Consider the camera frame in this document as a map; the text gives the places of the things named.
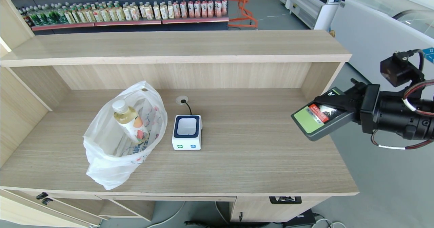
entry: white plastic bag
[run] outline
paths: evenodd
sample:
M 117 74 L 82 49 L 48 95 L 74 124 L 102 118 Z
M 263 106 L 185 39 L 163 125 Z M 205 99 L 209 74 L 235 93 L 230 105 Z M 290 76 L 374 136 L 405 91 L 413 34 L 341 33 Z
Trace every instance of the white plastic bag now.
M 134 146 L 113 117 L 112 104 L 117 100 L 134 107 L 149 131 L 149 140 L 141 147 Z M 146 81 L 131 86 L 106 103 L 85 132 L 90 163 L 86 174 L 106 190 L 122 185 L 160 142 L 166 126 L 167 112 L 158 92 Z

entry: white bottle cap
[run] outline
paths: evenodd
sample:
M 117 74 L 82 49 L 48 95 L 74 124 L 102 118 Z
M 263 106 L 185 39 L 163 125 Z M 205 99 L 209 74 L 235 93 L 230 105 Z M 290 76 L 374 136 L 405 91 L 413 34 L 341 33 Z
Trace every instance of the white bottle cap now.
M 128 105 L 124 100 L 115 101 L 112 105 L 113 110 L 118 114 L 124 114 L 128 111 Z

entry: gray floor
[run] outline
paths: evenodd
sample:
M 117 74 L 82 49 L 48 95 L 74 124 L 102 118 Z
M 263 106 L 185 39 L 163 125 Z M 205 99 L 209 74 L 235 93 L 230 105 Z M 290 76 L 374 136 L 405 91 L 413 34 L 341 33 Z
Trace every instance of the gray floor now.
M 279 0 L 251 0 L 248 8 L 259 20 L 260 30 L 299 30 L 306 26 Z M 345 65 L 333 86 L 341 90 L 351 87 L 350 78 L 364 81 L 351 66 Z M 434 148 L 427 146 L 414 151 L 380 149 L 370 143 L 369 135 L 360 126 L 350 123 L 331 134 L 343 160 L 360 189 L 353 197 L 332 197 L 313 208 L 332 221 L 341 221 L 348 228 L 429 228 L 434 227 L 431 213 L 432 169 Z M 380 132 L 379 142 L 402 146 L 402 139 Z M 182 202 L 157 202 L 152 222 L 142 219 L 114 218 L 102 222 L 102 228 L 144 228 L 160 222 L 181 206 Z M 220 209 L 228 218 L 228 204 L 220 203 Z M 211 225 L 222 225 L 213 202 L 187 202 L 182 211 L 170 222 L 157 228 L 181 228 L 186 220 L 200 220 Z M 2 228 L 30 228 L 0 221 Z M 270 224 L 267 228 L 281 227 Z M 315 228 L 326 228 L 319 224 Z

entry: red shelf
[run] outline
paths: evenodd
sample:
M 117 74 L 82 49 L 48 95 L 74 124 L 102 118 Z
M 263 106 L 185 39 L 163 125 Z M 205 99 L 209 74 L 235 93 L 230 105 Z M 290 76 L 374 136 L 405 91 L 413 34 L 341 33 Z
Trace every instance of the red shelf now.
M 38 30 L 57 30 L 57 29 L 66 29 L 70 27 L 94 27 L 93 23 L 81 23 L 81 24 L 52 24 L 52 25 L 44 25 L 44 26 L 34 26 L 32 27 L 33 31 Z
M 221 18 L 175 18 L 163 19 L 163 24 L 183 24 L 183 23 L 209 23 L 209 22 L 228 22 L 229 17 Z
M 95 26 L 161 24 L 161 20 L 98 22 Z

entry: wooden counter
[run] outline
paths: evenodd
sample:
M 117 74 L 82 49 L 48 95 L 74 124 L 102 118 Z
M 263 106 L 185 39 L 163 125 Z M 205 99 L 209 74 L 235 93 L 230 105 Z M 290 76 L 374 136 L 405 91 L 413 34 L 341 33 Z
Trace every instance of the wooden counter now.
M 151 220 L 155 200 L 230 202 L 233 222 L 290 220 L 358 193 L 330 137 L 311 142 L 290 117 L 330 87 L 350 56 L 327 32 L 311 30 L 30 37 L 2 57 L 0 188 L 80 226 Z M 161 94 L 166 133 L 107 191 L 85 174 L 82 136 L 107 101 L 142 80 Z M 202 116 L 200 151 L 172 149 L 175 115 L 188 112 L 175 103 L 179 95 Z M 14 132 L 20 137 L 9 141 Z M 47 206 L 35 199 L 41 192 L 53 199 Z M 273 205 L 269 196 L 303 202 Z

